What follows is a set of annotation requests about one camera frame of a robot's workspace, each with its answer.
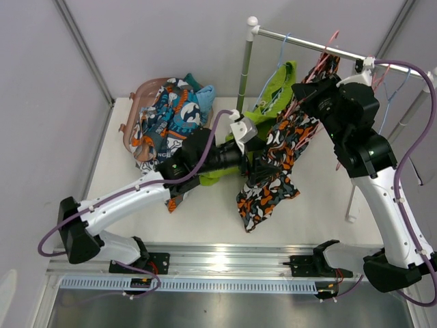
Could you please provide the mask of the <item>orange blue patterned shorts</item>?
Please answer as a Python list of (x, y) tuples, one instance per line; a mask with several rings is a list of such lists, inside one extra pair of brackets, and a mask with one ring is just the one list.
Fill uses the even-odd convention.
[(170, 78), (158, 89), (154, 102), (140, 108), (129, 137), (129, 148), (143, 175), (171, 157), (182, 142), (204, 124), (193, 87)]

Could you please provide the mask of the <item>light blue shorts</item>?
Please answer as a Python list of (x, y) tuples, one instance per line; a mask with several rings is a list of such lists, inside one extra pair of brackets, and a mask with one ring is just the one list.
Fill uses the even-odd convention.
[(213, 85), (207, 85), (195, 92), (195, 95), (200, 110), (200, 122), (202, 126), (205, 126), (208, 123), (214, 99), (216, 98), (216, 90)]

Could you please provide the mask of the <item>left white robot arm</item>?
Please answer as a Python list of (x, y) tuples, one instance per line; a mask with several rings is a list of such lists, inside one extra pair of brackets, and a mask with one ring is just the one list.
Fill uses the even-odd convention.
[(59, 229), (69, 263), (81, 264), (96, 258), (123, 263), (133, 273), (143, 272), (150, 258), (142, 240), (106, 231), (118, 220), (156, 202), (166, 202), (194, 189), (200, 174), (237, 168), (249, 182), (260, 182), (279, 168), (263, 163), (258, 152), (265, 146), (259, 137), (247, 146), (253, 159), (231, 140), (219, 146), (209, 128), (189, 135), (174, 155), (158, 164), (144, 177), (94, 200), (77, 202), (67, 197), (59, 205)]

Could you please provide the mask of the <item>orange grey camouflage shorts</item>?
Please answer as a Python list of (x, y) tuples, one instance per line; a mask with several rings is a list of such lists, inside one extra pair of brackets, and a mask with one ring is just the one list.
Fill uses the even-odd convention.
[(254, 110), (245, 113), (265, 142), (252, 154), (248, 180), (236, 196), (246, 232), (270, 218), (281, 201), (300, 194), (292, 181), (292, 169), (322, 127), (298, 108), (292, 91), (295, 82), (296, 62), (280, 64)]

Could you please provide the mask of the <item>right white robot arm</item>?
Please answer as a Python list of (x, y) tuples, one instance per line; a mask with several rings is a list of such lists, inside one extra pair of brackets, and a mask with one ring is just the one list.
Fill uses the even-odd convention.
[(416, 223), (407, 224), (411, 209), (401, 186), (400, 168), (385, 137), (372, 128), (380, 108), (371, 80), (336, 74), (315, 83), (296, 83), (292, 90), (300, 109), (319, 120), (352, 184), (363, 194), (374, 217), (382, 245), (347, 245), (327, 241), (314, 250), (311, 266), (318, 275), (335, 269), (363, 274), (380, 292), (407, 288), (436, 272), (436, 252)]

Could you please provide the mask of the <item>teal green shorts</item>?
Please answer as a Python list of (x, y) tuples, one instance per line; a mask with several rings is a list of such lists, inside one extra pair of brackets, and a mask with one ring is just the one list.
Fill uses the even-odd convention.
[(188, 83), (194, 94), (205, 92), (204, 86), (201, 85), (191, 73), (188, 73), (183, 80)]

